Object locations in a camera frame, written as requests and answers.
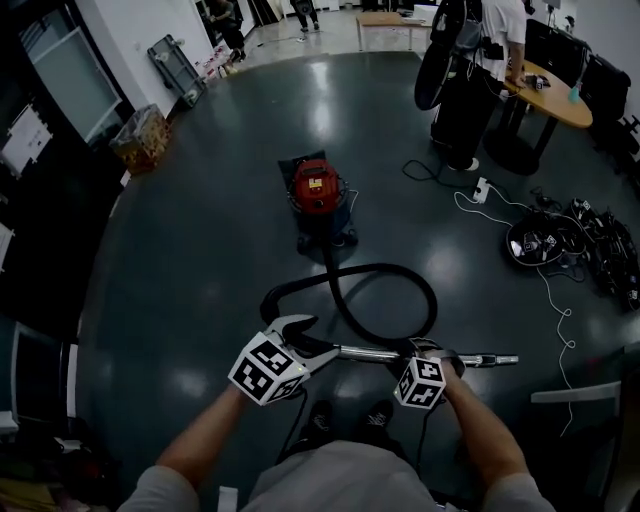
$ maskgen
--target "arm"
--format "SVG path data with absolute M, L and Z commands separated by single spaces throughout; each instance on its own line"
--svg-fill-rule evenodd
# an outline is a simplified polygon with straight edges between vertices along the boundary
M 517 9 L 510 9 L 506 16 L 507 42 L 511 57 L 510 80 L 518 87 L 525 87 L 522 65 L 524 64 L 524 45 L 527 40 L 527 13 L 524 4 L 518 2 Z
M 520 43 L 509 43 L 509 56 L 511 57 L 511 80 L 519 87 L 524 87 L 524 45 Z
M 222 21 L 222 20 L 226 20 L 229 16 L 231 16 L 231 14 L 233 14 L 233 4 L 231 2 L 229 2 L 227 4 L 227 7 L 225 8 L 224 14 L 221 14 L 220 16 L 214 16 L 214 20 L 215 21 Z
M 156 465 L 177 471 L 196 489 L 215 466 L 248 401 L 230 384 L 160 455 Z
M 458 417 L 471 461 L 480 471 L 487 489 L 510 475 L 528 474 L 522 450 L 507 427 L 484 405 L 453 370 L 443 365 L 445 394 Z

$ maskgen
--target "vacuum hose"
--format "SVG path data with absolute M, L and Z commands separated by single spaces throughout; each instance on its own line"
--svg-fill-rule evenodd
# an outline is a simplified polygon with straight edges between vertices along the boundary
M 262 302 L 262 305 L 260 306 L 262 319 L 267 324 L 271 323 L 273 320 L 280 316 L 278 301 L 282 297 L 329 281 L 331 294 L 333 295 L 333 300 L 338 307 L 338 311 L 340 311 L 344 319 L 347 321 L 349 327 L 351 327 L 351 329 L 356 334 L 358 334 L 361 338 L 370 341 L 371 343 L 375 343 L 376 345 L 380 345 L 392 350 L 402 350 L 404 347 L 408 348 L 409 338 L 423 337 L 429 332 L 431 327 L 433 327 L 433 324 L 436 321 L 436 316 L 438 315 L 438 301 L 436 299 L 436 294 L 434 293 L 429 283 L 427 283 L 427 281 L 425 281 L 422 276 L 420 276 L 413 270 L 409 270 L 406 267 L 394 265 L 391 263 L 371 263 L 368 265 L 358 265 L 355 267 L 340 269 L 333 259 L 331 242 L 329 240 L 324 240 L 322 242 L 322 256 L 324 258 L 325 266 L 327 267 L 326 274 L 320 274 L 317 276 L 300 279 L 299 281 L 292 281 L 290 283 L 276 286 L 267 294 L 264 301 Z M 347 303 L 342 296 L 342 292 L 340 290 L 340 278 L 344 276 L 365 274 L 369 272 L 384 272 L 385 274 L 396 274 L 409 279 L 420 288 L 425 298 L 427 299 L 429 312 L 427 315 L 427 319 L 417 332 L 405 334 L 398 338 L 385 338 L 367 330 L 362 326 L 360 322 L 358 322 L 358 320 L 356 320 L 351 311 L 349 311 L 349 307 L 347 306 Z M 317 348 L 318 343 L 325 344 L 327 346 L 327 349 L 329 346 L 333 348 L 333 345 L 327 342 L 316 340 L 306 335 L 302 335 L 300 338 L 301 339 L 297 340 L 297 342 L 294 341 L 292 345 L 297 346 L 302 350 L 313 350 L 313 348 Z

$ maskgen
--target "hand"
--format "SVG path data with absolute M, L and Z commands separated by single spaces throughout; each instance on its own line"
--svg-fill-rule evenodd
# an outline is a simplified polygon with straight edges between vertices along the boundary
M 525 89 L 527 87 L 527 82 L 524 81 L 522 75 L 518 75 L 515 79 L 511 80 L 516 87 L 520 87 L 520 89 Z
M 427 352 L 423 352 L 422 355 L 425 358 L 429 358 L 431 357 L 430 354 L 432 352 L 433 350 L 428 350 Z M 448 359 L 442 359 L 440 361 L 440 364 L 442 365 L 442 372 L 444 373 L 444 380 L 447 382 L 447 385 L 449 385 L 449 383 L 454 382 L 456 380 L 460 380 L 460 377 L 458 377 L 458 374 L 456 373 L 456 370 L 453 368 L 451 361 L 449 361 Z

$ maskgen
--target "black cable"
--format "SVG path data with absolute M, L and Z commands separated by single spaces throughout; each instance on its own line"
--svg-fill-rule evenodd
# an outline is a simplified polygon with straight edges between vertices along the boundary
M 375 343 L 376 345 L 381 345 L 387 348 L 394 348 L 392 345 L 397 343 L 406 344 L 408 338 L 418 338 L 427 334 L 434 322 L 436 321 L 436 315 L 438 311 L 438 302 L 436 299 L 436 294 L 433 291 L 433 288 L 425 281 L 425 279 L 415 273 L 413 270 L 410 270 L 406 267 L 402 267 L 400 265 L 394 265 L 392 263 L 373 263 L 370 265 L 361 265 L 359 267 L 350 267 L 347 269 L 339 270 L 336 262 L 333 259 L 333 253 L 331 251 L 331 243 L 329 241 L 325 241 L 322 243 L 322 256 L 324 257 L 324 264 L 327 267 L 327 280 L 329 281 L 329 287 L 331 289 L 331 294 L 333 295 L 333 300 L 338 307 L 338 311 L 342 314 L 344 319 L 347 321 L 347 324 L 351 329 L 358 334 L 361 338 Z M 415 334 L 410 334 L 408 336 L 401 336 L 399 338 L 385 338 L 383 336 L 378 336 L 377 334 L 372 333 L 362 326 L 358 320 L 351 314 L 349 311 L 349 306 L 344 300 L 342 296 L 342 291 L 340 290 L 340 281 L 339 278 L 342 277 L 342 272 L 347 271 L 347 274 L 360 274 L 364 272 L 385 272 L 387 274 L 396 274 L 403 277 L 406 277 L 413 283 L 415 283 L 425 298 L 427 299 L 427 304 L 429 305 L 429 313 L 427 315 L 427 319 L 424 324 Z
M 291 425 L 291 430 L 289 430 L 289 434 L 287 434 L 287 438 L 285 439 L 284 444 L 282 445 L 282 449 L 280 450 L 280 454 L 278 455 L 276 464 L 280 464 L 282 462 L 282 457 L 284 457 L 284 454 L 287 452 L 287 446 L 289 446 L 289 441 L 291 441 L 291 436 L 293 436 L 293 433 L 296 431 L 296 428 L 298 428 L 298 423 L 300 423 L 300 418 L 302 417 L 304 407 L 305 405 L 307 405 L 307 398 L 309 398 L 309 394 L 307 393 L 307 390 L 305 388 L 300 386 L 293 395 L 285 398 L 285 400 L 295 400 L 296 398 L 302 395 L 304 395 L 304 398 L 302 399 L 302 404 L 300 405 L 300 409 L 298 409 L 298 414 L 296 416 L 296 419 L 293 422 L 293 425 Z
M 425 171 L 427 171 L 427 173 L 429 173 L 429 177 L 421 178 L 421 177 L 417 177 L 412 174 L 409 174 L 407 172 L 407 167 L 409 167 L 411 164 L 418 164 L 419 166 L 421 166 Z M 444 168 L 444 164 L 441 163 L 440 169 L 438 169 L 438 172 L 433 172 L 431 169 L 429 169 L 429 167 L 427 167 L 420 160 L 409 160 L 402 166 L 402 174 L 404 174 L 407 178 L 411 178 L 414 181 L 435 181 L 438 185 L 442 187 L 453 188 L 456 190 L 473 190 L 476 188 L 475 185 L 456 185 L 454 183 L 443 183 L 440 180 L 440 175 L 442 174 L 443 168 Z
M 409 167 L 409 165 L 414 164 L 414 163 L 420 165 L 425 171 L 427 171 L 427 173 L 429 173 L 429 177 L 428 178 L 427 177 L 421 178 L 421 177 L 409 174 L 407 172 L 407 167 Z M 452 188 L 452 189 L 456 189 L 456 190 L 475 190 L 476 189 L 476 185 L 456 185 L 454 183 L 443 183 L 440 180 L 440 175 L 442 174 L 442 169 L 443 168 L 444 168 L 444 164 L 441 163 L 440 164 L 440 169 L 438 169 L 438 172 L 433 172 L 427 165 L 425 165 L 420 160 L 409 160 L 402 166 L 401 171 L 402 171 L 402 174 L 404 174 L 407 178 L 412 179 L 413 181 L 418 181 L 418 182 L 421 182 L 421 181 L 435 181 L 438 185 L 440 185 L 442 187 Z M 509 194 L 509 191 L 505 187 L 503 187 L 499 183 L 496 183 L 495 181 L 491 181 L 491 180 L 487 180 L 487 183 L 489 185 L 492 185 L 493 187 L 499 189 L 500 192 L 502 192 L 502 195 L 507 199 L 507 201 L 509 201 L 510 203 L 513 203 L 513 200 L 511 199 L 511 195 Z
M 280 309 L 278 307 L 278 301 L 280 299 L 292 293 L 310 288 L 312 286 L 316 286 L 318 284 L 326 283 L 328 281 L 331 288 L 331 294 L 333 295 L 333 300 L 338 307 L 338 311 L 340 311 L 342 316 L 345 318 L 349 327 L 351 327 L 351 329 L 353 329 L 353 331 L 360 337 L 367 341 L 370 341 L 371 343 L 375 343 L 376 345 L 380 345 L 386 348 L 402 350 L 403 346 L 409 346 L 409 338 L 421 338 L 429 332 L 431 327 L 433 327 L 433 324 L 435 323 L 436 317 L 438 315 L 438 300 L 429 283 L 427 283 L 427 281 L 420 274 L 417 274 L 413 270 L 410 270 L 406 267 L 394 265 L 392 263 L 370 263 L 368 265 L 358 265 L 355 267 L 340 269 L 333 259 L 330 240 L 325 240 L 322 242 L 322 255 L 324 257 L 325 266 L 327 267 L 327 272 L 325 274 L 320 274 L 317 276 L 300 279 L 298 281 L 281 284 L 273 288 L 267 294 L 267 296 L 262 301 L 262 304 L 260 305 L 260 315 L 262 316 L 262 319 L 266 324 L 270 324 L 280 316 Z M 369 272 L 384 272 L 386 274 L 399 275 L 409 279 L 409 281 L 413 282 L 418 286 L 418 288 L 420 288 L 423 295 L 427 299 L 429 312 L 424 324 L 422 325 L 422 327 L 420 327 L 420 329 L 418 329 L 416 333 L 406 334 L 398 338 L 385 338 L 383 336 L 378 336 L 377 334 L 374 334 L 365 329 L 360 324 L 360 322 L 358 322 L 358 320 L 356 320 L 356 318 L 351 314 L 351 312 L 349 311 L 349 307 L 342 297 L 339 279 L 345 276 L 365 274 Z M 301 350 L 317 350 L 323 348 L 323 346 L 327 348 L 333 348 L 332 344 L 316 340 L 305 334 L 300 334 L 295 338 L 291 338 L 291 340 L 287 341 L 294 347 L 300 348 Z
M 424 445 L 424 436 L 427 433 L 427 420 L 429 419 L 429 415 L 431 411 L 427 411 L 424 414 L 424 418 L 422 420 L 422 432 L 420 433 L 420 442 L 418 443 L 418 453 L 416 454 L 416 473 L 418 473 L 418 478 L 420 478 L 420 469 L 422 462 L 422 446 Z

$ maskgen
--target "gray shirt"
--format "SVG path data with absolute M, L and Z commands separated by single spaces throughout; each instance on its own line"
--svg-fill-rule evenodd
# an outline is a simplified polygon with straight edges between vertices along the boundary
M 120 512 L 197 512 L 198 496 L 172 469 L 147 469 Z M 367 510 L 436 512 L 413 468 L 393 453 L 367 444 L 335 441 L 293 455 L 265 471 L 244 512 Z M 487 493 L 483 512 L 553 512 L 528 474 L 511 475 Z

